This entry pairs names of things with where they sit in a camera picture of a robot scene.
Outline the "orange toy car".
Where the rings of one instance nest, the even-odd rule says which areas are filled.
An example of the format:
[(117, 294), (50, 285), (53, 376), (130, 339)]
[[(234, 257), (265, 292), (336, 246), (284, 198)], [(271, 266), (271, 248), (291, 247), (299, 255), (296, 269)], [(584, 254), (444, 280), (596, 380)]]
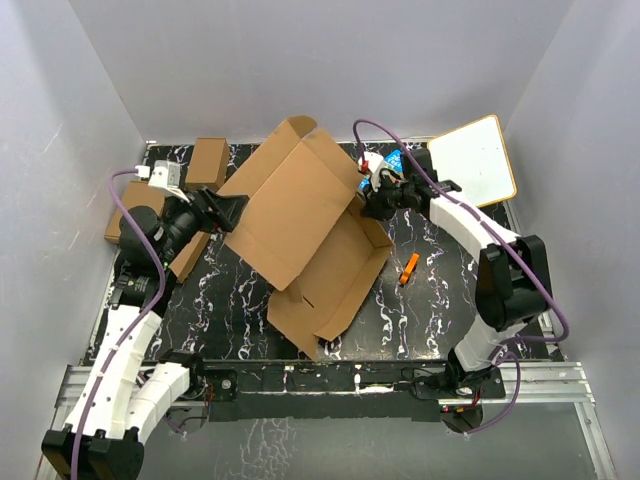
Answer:
[(414, 252), (409, 260), (407, 261), (405, 267), (403, 268), (401, 274), (398, 278), (398, 283), (400, 286), (405, 286), (411, 279), (412, 274), (414, 273), (417, 263), (420, 259), (420, 254)]

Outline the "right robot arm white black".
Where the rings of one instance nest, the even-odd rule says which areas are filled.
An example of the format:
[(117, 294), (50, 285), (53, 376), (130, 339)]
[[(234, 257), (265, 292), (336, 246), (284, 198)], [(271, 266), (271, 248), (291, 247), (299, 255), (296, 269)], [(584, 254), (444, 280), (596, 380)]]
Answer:
[(477, 264), (474, 322), (447, 356), (443, 372), (426, 381), (430, 388), (466, 397), (486, 381), (498, 352), (535, 317), (550, 307), (544, 242), (501, 227), (469, 204), (452, 181), (434, 172), (415, 171), (417, 161), (402, 157), (403, 171), (390, 169), (383, 156), (364, 152), (358, 170), (368, 183), (362, 194), (365, 217), (386, 221), (411, 209), (448, 233)]

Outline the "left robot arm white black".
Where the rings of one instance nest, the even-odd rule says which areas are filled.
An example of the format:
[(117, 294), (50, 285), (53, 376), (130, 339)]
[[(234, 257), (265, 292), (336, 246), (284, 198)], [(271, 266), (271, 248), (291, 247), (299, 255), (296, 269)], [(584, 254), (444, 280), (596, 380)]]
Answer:
[(179, 398), (206, 387), (199, 355), (171, 350), (147, 379), (140, 369), (160, 327), (176, 277), (173, 260), (198, 233), (231, 232), (249, 202), (206, 187), (174, 192), (161, 212), (123, 208), (120, 255), (107, 327), (94, 365), (60, 429), (48, 430), (41, 449), (64, 479), (135, 479), (145, 444)]

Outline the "folded brown cardboard box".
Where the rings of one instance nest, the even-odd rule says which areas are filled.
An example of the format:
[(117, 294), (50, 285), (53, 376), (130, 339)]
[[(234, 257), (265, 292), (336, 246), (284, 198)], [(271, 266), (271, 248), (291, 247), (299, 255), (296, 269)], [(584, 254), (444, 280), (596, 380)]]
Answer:
[(171, 262), (170, 269), (175, 274), (178, 283), (182, 284), (188, 278), (205, 250), (210, 237), (211, 235), (205, 232), (196, 233), (192, 240)]

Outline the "blue Treehouse book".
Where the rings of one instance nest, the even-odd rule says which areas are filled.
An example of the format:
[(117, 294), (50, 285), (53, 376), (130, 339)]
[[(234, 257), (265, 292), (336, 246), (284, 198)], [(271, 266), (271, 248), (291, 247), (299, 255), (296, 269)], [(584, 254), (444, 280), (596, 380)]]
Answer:
[(391, 178), (391, 173), (397, 175), (400, 179), (403, 178), (403, 167), (401, 164), (401, 152), (399, 150), (394, 150), (391, 154), (387, 155), (385, 158), (386, 165), (381, 170), (380, 180), (382, 183), (382, 179), (389, 177)]

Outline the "white board yellow frame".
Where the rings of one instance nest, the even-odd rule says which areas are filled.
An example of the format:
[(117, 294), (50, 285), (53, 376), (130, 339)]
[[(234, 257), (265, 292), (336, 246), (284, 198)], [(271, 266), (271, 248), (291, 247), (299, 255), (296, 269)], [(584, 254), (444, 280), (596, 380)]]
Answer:
[(512, 199), (517, 184), (497, 115), (487, 115), (427, 142), (440, 180), (452, 180), (476, 206)]

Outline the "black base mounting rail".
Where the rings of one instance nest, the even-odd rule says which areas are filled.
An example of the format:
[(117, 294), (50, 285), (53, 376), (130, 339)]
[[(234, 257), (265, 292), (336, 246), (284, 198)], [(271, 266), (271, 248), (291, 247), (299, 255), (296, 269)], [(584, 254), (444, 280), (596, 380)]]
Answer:
[(260, 418), (406, 418), (438, 422), (451, 407), (478, 408), (506, 397), (492, 370), (475, 385), (452, 387), (445, 364), (422, 361), (209, 360), (176, 406), (204, 408), (211, 422)]

